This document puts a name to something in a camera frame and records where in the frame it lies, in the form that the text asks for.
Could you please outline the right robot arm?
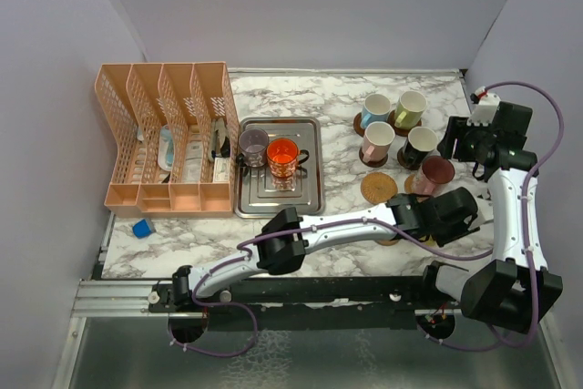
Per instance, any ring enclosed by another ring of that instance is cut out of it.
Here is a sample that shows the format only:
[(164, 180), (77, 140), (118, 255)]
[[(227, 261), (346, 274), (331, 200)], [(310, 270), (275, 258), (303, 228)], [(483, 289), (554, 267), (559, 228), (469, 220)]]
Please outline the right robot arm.
[(484, 100), (467, 118), (450, 118), (437, 149), (445, 159), (472, 162), (491, 196), (494, 245), (489, 263), (471, 272), (432, 262), (418, 286), (420, 301), (438, 308), (450, 297), (462, 314), (516, 333), (530, 333), (563, 291), (547, 268), (537, 230), (537, 155), (526, 151), (532, 110)]

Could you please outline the light wood round coaster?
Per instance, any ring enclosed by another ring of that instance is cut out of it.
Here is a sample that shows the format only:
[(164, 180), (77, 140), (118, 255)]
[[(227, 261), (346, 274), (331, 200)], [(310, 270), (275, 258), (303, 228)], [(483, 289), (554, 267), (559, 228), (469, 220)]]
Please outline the light wood round coaster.
[(393, 246), (397, 244), (401, 239), (392, 239), (392, 240), (377, 240), (376, 243), (382, 246)]

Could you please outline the dusty pink mug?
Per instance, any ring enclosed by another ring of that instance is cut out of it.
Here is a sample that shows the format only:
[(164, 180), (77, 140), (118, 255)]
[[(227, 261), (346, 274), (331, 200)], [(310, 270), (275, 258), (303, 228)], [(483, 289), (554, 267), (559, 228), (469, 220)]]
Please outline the dusty pink mug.
[(415, 173), (411, 191), (421, 196), (437, 196), (454, 177), (455, 168), (448, 159), (431, 156)]

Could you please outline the white mug pink handle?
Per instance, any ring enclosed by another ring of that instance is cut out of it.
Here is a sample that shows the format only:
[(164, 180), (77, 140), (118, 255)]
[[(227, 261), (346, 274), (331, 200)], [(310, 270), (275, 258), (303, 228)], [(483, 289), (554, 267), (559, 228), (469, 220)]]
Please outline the white mug pink handle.
[(361, 146), (364, 159), (366, 161), (382, 159), (388, 154), (394, 138), (394, 129), (387, 122), (371, 123), (364, 131)]

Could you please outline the black mug white inside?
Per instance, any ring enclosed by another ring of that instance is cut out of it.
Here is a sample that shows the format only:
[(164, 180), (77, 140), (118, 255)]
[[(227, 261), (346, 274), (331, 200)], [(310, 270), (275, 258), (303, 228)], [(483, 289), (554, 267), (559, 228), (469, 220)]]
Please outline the black mug white inside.
[(425, 158), (436, 149), (438, 142), (438, 136), (432, 129), (412, 128), (404, 145), (397, 152), (397, 160), (403, 168), (417, 170)]

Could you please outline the brown ringed wooden coaster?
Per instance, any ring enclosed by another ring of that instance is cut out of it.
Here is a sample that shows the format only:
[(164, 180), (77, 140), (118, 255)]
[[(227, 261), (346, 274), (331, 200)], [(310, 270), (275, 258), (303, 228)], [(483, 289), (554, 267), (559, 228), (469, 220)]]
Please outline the brown ringed wooden coaster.
[(362, 123), (362, 114), (357, 113), (353, 119), (353, 129), (354, 131), (360, 136), (364, 136), (364, 128), (361, 126)]

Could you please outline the pale yellow mug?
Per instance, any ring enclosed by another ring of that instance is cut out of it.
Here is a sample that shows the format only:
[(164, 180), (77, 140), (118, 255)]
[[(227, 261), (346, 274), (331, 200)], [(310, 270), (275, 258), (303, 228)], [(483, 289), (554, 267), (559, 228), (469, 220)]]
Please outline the pale yellow mug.
[(405, 91), (398, 99), (394, 111), (394, 125), (399, 129), (414, 128), (427, 108), (423, 93), (415, 90)]

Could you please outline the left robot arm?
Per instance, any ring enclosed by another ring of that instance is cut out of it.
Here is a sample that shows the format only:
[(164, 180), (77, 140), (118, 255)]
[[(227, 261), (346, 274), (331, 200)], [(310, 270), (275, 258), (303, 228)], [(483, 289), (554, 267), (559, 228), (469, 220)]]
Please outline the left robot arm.
[(307, 255), (332, 246), (397, 238), (414, 243), (433, 239), (444, 246), (478, 231), (492, 217), (487, 201), (465, 188), (437, 197), (400, 193), (365, 210), (333, 216), (302, 216), (286, 208), (259, 235), (238, 244), (234, 254), (204, 266), (179, 267), (169, 299), (178, 309), (191, 311), (201, 299), (251, 276), (293, 273)]

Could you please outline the light blue mug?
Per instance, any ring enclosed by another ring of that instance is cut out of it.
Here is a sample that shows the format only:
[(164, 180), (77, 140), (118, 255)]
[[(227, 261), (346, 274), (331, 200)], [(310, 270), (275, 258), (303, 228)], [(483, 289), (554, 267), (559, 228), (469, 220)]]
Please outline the light blue mug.
[(392, 104), (388, 97), (382, 94), (371, 94), (365, 98), (361, 111), (360, 128), (366, 129), (371, 123), (386, 122), (391, 112)]

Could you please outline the dark walnut coaster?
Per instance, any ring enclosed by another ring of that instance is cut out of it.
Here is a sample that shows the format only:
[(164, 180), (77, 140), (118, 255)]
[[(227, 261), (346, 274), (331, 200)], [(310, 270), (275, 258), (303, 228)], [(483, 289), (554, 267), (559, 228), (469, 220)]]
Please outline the dark walnut coaster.
[(380, 167), (382, 167), (382, 166), (383, 166), (383, 165), (384, 165), (384, 164), (387, 162), (387, 160), (388, 160), (388, 159), (389, 159), (389, 155), (388, 155), (388, 154), (386, 154), (386, 155), (385, 155), (385, 156), (384, 156), (382, 159), (379, 159), (379, 160), (369, 160), (369, 161), (366, 161), (366, 160), (364, 159), (364, 154), (363, 154), (363, 151), (362, 151), (361, 149), (359, 150), (359, 160), (360, 160), (360, 161), (361, 161), (361, 162), (362, 162), (362, 163), (363, 163), (365, 166), (367, 166), (367, 167), (369, 167), (369, 168), (374, 168), (374, 169), (376, 169), (376, 168), (380, 168)]

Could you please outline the woven rattan coaster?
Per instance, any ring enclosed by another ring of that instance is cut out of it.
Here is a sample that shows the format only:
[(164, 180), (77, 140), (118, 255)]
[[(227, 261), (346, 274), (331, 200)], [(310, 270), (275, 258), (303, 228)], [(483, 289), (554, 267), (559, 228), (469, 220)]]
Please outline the woven rattan coaster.
[(409, 175), (404, 182), (404, 191), (407, 194), (415, 194), (414, 190), (415, 174)]
[(373, 205), (385, 203), (398, 193), (395, 180), (382, 172), (366, 175), (361, 182), (363, 197)]

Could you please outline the lilac mug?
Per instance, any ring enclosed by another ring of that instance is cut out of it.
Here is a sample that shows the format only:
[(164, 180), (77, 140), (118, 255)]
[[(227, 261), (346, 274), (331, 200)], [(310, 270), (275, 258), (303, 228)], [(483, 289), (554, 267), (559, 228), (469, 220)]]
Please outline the lilac mug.
[(241, 168), (257, 169), (267, 163), (268, 134), (259, 128), (245, 129), (239, 136), (236, 163)]

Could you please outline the orange mug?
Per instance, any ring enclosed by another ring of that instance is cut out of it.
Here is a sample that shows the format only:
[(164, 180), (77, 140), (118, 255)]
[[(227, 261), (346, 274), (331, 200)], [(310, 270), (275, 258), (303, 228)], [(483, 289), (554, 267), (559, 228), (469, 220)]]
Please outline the orange mug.
[(272, 176), (279, 179), (292, 177), (309, 157), (308, 150), (299, 149), (297, 144), (288, 138), (276, 138), (267, 147), (269, 169)]

